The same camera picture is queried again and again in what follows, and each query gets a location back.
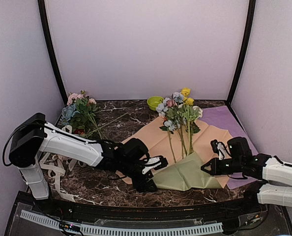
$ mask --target marble tabletop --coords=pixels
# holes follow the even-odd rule
[[[157,116],[157,112],[149,109],[144,100],[127,101],[98,101],[100,110],[97,114],[99,126],[102,126],[117,117],[128,113],[119,120],[102,128],[102,132],[115,142],[121,142],[150,123]],[[201,108],[224,106],[223,101],[195,101]],[[73,171],[65,167],[66,174],[61,177],[61,189],[74,195],[78,203],[94,204],[112,207],[180,207],[223,202],[243,197],[248,185],[229,190],[224,189],[190,189],[187,191],[159,189],[154,193],[139,193],[132,185],[122,180],[109,180],[112,172],[102,171],[94,167],[76,165]],[[55,190],[54,179],[48,177],[43,170],[48,183],[50,183],[53,197],[60,199]]]

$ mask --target wall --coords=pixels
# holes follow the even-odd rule
[[[292,1],[257,1],[233,108],[259,152],[292,162]]]
[[[248,0],[48,0],[67,92],[96,99],[226,99]]]
[[[36,112],[55,122],[59,96],[42,33],[37,1],[0,1],[0,236],[25,185],[1,154],[10,133]]]

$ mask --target green bowl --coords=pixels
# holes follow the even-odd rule
[[[163,100],[163,97],[153,96],[147,100],[147,104],[151,110],[156,111],[156,107],[158,107],[158,105],[162,103]]]

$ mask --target yellow rose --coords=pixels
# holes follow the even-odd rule
[[[187,104],[187,105],[193,106],[194,99],[189,97],[184,103]]]
[[[187,88],[187,87],[185,87],[185,88],[183,88],[183,89],[181,90],[181,94],[182,94],[183,96],[185,96],[185,97],[187,97],[188,95],[190,95],[190,92],[191,92],[191,89],[190,89],[190,88]]]

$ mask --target purple paper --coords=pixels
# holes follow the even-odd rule
[[[239,123],[230,113],[227,106],[203,109],[203,117],[200,119],[209,125],[214,125],[220,129],[227,129],[233,137],[245,137],[254,155],[258,154],[247,134],[243,131]],[[241,177],[241,173],[233,174],[232,177]],[[246,180],[229,179],[227,186],[229,189],[238,188],[248,183],[256,181],[255,178],[248,177]]]

